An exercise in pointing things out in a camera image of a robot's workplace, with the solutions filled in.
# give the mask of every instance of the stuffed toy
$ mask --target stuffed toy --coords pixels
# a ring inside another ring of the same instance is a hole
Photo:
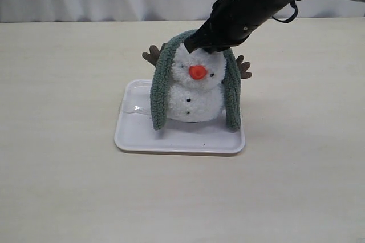
[[[152,45],[142,57],[155,66],[150,91],[153,128],[162,129],[168,119],[181,122],[207,122],[225,110],[226,126],[236,131],[241,126],[241,79],[252,76],[244,57],[235,59],[229,48],[208,53],[198,49],[191,54],[184,40],[189,30],[164,43]]]

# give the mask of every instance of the white plastic tray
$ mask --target white plastic tray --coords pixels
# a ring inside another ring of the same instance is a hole
[[[128,152],[234,155],[245,146],[243,126],[230,132],[225,113],[206,123],[168,120],[159,131],[152,127],[149,106],[151,80],[138,79],[125,89],[119,108],[115,144]]]

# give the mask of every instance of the reindeer antler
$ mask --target reindeer antler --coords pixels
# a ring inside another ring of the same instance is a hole
[[[165,45],[166,45],[166,43],[162,44],[161,50],[159,50],[156,45],[151,45],[149,47],[149,53],[143,52],[142,57],[145,60],[147,60],[150,64],[152,64],[153,66],[156,66],[157,61],[158,61],[160,54],[161,54],[162,50],[164,49]]]
[[[240,55],[236,59],[238,69],[240,70],[241,79],[249,79],[252,77],[251,72],[247,72],[247,70],[251,67],[251,63],[244,62],[245,57]]]

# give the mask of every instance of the white table surface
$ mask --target white table surface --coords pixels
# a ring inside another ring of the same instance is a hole
[[[141,53],[202,22],[0,24],[0,242],[365,238],[365,19],[265,23],[234,52],[247,146],[135,155],[113,135]]]

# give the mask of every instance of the white fluffy body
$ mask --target white fluffy body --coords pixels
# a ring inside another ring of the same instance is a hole
[[[200,80],[189,74],[190,66],[204,66],[208,73]],[[222,52],[208,54],[203,49],[189,53],[182,44],[175,53],[169,89],[167,117],[182,122],[206,122],[224,109],[226,59]]]

